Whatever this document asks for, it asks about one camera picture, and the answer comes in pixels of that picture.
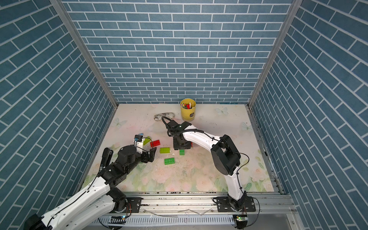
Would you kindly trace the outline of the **red long lego brick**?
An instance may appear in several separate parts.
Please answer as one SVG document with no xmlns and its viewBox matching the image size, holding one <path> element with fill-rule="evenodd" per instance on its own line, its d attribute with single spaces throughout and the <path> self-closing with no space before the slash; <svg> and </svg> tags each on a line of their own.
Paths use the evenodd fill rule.
<svg viewBox="0 0 368 230">
<path fill-rule="evenodd" d="M 153 148 L 153 147 L 157 147 L 157 146 L 160 146 L 160 141 L 159 140 L 154 140 L 152 142 L 150 142 L 150 146 Z"/>
</svg>

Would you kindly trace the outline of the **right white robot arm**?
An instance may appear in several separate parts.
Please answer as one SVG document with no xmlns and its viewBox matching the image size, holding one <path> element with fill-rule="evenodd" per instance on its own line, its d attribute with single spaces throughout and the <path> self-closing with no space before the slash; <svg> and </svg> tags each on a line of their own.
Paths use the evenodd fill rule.
<svg viewBox="0 0 368 230">
<path fill-rule="evenodd" d="M 214 136 L 197 129 L 189 122 L 178 124 L 171 120 L 165 123 L 165 126 L 168 136 L 173 138 L 175 150 L 189 149 L 193 143 L 208 150 L 212 155 L 216 169 L 225 176 L 228 196 L 236 202 L 246 198 L 246 192 L 240 184 L 238 174 L 241 153 L 228 135 Z"/>
</svg>

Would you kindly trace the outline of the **green long lego brick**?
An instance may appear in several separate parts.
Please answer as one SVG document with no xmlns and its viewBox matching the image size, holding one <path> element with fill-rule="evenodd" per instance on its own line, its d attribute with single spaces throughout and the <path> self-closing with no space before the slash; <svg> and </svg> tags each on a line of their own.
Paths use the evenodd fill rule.
<svg viewBox="0 0 368 230">
<path fill-rule="evenodd" d="M 166 159 L 164 159 L 164 164 L 165 165 L 175 164 L 175 158 L 166 158 Z"/>
</svg>

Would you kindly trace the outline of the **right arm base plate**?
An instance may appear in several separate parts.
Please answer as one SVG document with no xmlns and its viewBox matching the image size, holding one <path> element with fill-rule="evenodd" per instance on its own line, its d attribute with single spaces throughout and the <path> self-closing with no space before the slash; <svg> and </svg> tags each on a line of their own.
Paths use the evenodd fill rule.
<svg viewBox="0 0 368 230">
<path fill-rule="evenodd" d="M 254 199 L 250 196 L 243 196 L 235 200 L 230 196 L 218 196 L 212 199 L 216 204 L 218 212 L 255 212 Z"/>
</svg>

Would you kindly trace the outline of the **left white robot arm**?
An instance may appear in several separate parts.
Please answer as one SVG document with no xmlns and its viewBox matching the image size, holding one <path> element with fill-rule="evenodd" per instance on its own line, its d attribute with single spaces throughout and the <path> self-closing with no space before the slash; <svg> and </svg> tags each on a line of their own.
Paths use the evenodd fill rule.
<svg viewBox="0 0 368 230">
<path fill-rule="evenodd" d="M 113 151 L 105 148 L 95 179 L 53 210 L 41 216 L 33 214 L 25 221 L 24 229 L 81 230 L 111 211 L 123 212 L 129 205 L 118 185 L 139 163 L 152 163 L 156 150 L 156 147 L 145 151 L 138 146 L 127 145 L 111 162 Z"/>
</svg>

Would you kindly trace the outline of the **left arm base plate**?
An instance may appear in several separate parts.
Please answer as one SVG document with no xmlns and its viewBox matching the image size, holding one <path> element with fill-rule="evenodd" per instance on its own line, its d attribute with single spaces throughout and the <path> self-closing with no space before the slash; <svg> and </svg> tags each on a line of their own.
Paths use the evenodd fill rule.
<svg viewBox="0 0 368 230">
<path fill-rule="evenodd" d="M 142 198 L 141 197 L 127 197 L 126 204 L 128 206 L 128 214 L 130 213 L 139 213 Z"/>
</svg>

